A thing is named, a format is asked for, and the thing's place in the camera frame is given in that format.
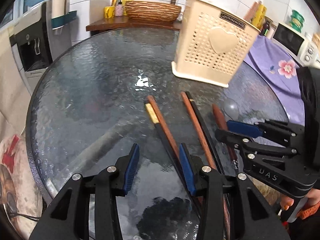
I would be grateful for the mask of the dog print cushion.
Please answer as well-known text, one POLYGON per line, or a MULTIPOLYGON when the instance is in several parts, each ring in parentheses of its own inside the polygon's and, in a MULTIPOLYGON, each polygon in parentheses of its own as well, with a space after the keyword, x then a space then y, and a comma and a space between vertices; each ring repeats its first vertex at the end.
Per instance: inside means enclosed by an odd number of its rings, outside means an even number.
POLYGON ((43 200, 36 186, 20 135, 1 141, 1 208, 18 235, 29 239, 42 215, 43 200))

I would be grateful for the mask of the cream perforated utensil holder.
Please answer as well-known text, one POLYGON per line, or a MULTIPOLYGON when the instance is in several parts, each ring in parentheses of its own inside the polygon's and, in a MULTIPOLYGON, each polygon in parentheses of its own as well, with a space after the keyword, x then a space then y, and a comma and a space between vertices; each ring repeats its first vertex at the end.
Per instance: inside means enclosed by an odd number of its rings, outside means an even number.
POLYGON ((259 34, 244 19, 201 0, 187 0, 172 73, 228 87, 259 34))

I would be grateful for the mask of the beige fabric cover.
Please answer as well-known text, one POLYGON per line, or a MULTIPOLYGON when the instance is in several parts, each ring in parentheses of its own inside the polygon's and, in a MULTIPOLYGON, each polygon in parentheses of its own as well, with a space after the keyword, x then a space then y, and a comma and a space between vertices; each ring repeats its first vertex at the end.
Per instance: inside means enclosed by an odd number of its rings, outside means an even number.
POLYGON ((1 31, 1 139, 21 134, 25 128, 30 93, 18 71, 9 40, 1 31))

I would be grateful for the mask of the wooden side counter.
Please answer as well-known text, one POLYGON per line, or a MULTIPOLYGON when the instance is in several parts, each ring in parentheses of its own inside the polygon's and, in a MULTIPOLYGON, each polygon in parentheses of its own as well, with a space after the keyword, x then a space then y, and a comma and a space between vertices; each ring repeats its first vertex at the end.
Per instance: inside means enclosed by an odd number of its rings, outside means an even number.
POLYGON ((128 18, 127 16, 120 16, 114 18, 104 18, 95 21, 86 26, 86 31, 104 32, 113 29, 121 28, 162 28, 179 31, 182 26, 181 22, 150 22, 138 21, 128 18))

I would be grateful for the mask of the purple floral cloth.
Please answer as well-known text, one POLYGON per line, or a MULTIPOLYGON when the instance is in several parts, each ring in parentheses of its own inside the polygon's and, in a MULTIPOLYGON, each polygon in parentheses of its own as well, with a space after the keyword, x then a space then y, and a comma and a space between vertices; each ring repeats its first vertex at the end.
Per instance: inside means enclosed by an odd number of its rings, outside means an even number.
POLYGON ((304 103, 296 73, 299 65, 292 57, 270 39, 259 35, 244 61, 272 88, 289 121, 304 125, 304 103))

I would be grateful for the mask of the wooden-handled metal spoon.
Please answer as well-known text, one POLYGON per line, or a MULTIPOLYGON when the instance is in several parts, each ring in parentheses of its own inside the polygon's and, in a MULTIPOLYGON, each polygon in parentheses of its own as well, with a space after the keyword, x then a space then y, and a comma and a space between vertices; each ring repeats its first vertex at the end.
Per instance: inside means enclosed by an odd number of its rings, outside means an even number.
MULTIPOLYGON (((225 116, 222 113, 222 111, 219 109, 219 107, 216 104, 212 104, 212 109, 213 109, 213 115, 215 117, 215 121, 216 121, 218 128, 227 131, 228 130, 227 122, 225 120, 225 116)), ((233 168, 235 170, 238 170, 239 169, 238 158, 236 156, 234 149, 230 148, 228 146, 227 150, 228 150, 229 157, 230 157, 231 163, 233 165, 233 168)))

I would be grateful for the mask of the woven pattern basin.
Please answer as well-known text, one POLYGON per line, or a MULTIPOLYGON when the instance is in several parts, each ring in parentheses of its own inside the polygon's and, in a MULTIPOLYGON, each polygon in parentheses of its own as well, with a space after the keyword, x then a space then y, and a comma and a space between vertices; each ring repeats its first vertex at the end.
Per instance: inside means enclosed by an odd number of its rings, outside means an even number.
POLYGON ((128 1, 124 9, 126 15, 132 20, 166 23, 176 21, 182 8, 167 3, 128 1))

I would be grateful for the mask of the round glass table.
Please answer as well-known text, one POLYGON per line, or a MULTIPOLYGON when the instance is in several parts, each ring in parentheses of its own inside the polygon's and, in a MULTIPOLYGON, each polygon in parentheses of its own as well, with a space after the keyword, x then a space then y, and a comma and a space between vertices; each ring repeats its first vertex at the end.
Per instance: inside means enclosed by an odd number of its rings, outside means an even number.
POLYGON ((204 151, 181 99, 189 92, 214 133, 212 104, 234 103, 246 123, 287 114, 270 86, 243 63, 228 88, 180 79, 171 71, 178 32, 120 29, 88 38, 56 59, 27 114, 29 163, 49 203, 76 172, 91 176, 140 146, 132 189, 117 200, 124 239, 195 239, 199 218, 145 110, 153 96, 175 141, 204 151))

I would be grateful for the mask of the yellow roll package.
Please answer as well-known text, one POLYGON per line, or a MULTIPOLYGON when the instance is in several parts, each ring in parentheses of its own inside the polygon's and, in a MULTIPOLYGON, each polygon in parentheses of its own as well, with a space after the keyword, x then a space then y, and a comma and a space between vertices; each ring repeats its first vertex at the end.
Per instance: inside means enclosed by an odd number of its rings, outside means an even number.
POLYGON ((263 25, 263 21, 265 18, 267 8, 263 4, 259 4, 255 15, 252 18, 251 24, 255 26, 257 29, 261 29, 261 26, 263 25))

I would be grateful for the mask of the yellow cup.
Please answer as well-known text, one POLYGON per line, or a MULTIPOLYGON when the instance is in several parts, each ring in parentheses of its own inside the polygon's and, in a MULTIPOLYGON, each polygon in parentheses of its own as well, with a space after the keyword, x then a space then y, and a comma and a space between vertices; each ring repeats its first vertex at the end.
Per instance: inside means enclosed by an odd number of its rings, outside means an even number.
POLYGON ((104 18, 114 18, 116 13, 116 7, 115 6, 108 6, 104 7, 104 18))

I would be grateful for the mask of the green bowl stack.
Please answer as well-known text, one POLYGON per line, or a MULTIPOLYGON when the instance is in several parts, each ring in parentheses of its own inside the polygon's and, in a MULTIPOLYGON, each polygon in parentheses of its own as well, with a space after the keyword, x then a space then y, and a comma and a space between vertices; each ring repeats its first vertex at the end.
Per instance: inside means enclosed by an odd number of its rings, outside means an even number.
POLYGON ((299 12, 297 12, 296 10, 292 10, 289 26, 301 33, 304 21, 304 17, 299 12))

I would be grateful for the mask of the paper cup stack holder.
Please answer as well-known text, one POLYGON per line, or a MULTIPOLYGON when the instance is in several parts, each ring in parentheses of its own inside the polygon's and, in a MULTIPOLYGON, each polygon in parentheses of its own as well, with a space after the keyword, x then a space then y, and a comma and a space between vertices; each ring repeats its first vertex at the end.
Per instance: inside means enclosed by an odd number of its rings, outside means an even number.
POLYGON ((77 11, 68 11, 68 0, 52 0, 51 26, 54 35, 60 35, 66 24, 71 23, 77 17, 77 11))

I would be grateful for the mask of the water dispenser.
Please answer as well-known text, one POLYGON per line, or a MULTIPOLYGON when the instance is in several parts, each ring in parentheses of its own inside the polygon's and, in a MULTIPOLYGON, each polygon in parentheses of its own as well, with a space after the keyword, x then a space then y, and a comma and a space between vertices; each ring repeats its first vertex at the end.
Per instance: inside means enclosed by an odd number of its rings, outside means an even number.
POLYGON ((51 16, 52 1, 43 1, 17 20, 10 35, 18 71, 30 94, 52 62, 72 46, 70 26, 52 29, 51 16))

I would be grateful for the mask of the black chopstick gold band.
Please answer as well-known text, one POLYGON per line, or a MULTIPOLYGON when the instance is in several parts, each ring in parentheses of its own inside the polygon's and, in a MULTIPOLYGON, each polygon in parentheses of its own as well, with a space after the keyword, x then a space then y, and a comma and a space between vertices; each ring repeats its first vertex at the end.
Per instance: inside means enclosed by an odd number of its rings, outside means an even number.
POLYGON ((174 148, 172 147, 169 138, 167 136, 167 134, 165 133, 165 130, 163 129, 163 127, 161 126, 161 123, 156 115, 155 110, 153 109, 151 103, 148 102, 148 100, 144 101, 144 105, 145 105, 145 109, 158 133, 158 136, 162 142, 162 145, 164 146, 166 153, 168 154, 180 180, 182 183, 184 183, 184 176, 183 176, 183 172, 182 172, 182 168, 180 166, 180 162, 178 159, 177 154, 174 151, 174 148))

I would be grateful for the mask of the white microwave oven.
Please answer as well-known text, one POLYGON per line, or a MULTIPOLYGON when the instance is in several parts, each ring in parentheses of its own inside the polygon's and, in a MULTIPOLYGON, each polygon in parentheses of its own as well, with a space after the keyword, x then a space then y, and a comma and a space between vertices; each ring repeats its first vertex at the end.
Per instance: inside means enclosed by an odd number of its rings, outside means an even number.
POLYGON ((319 50, 316 44, 292 27, 279 23, 271 41, 285 50, 301 66, 319 69, 319 50))

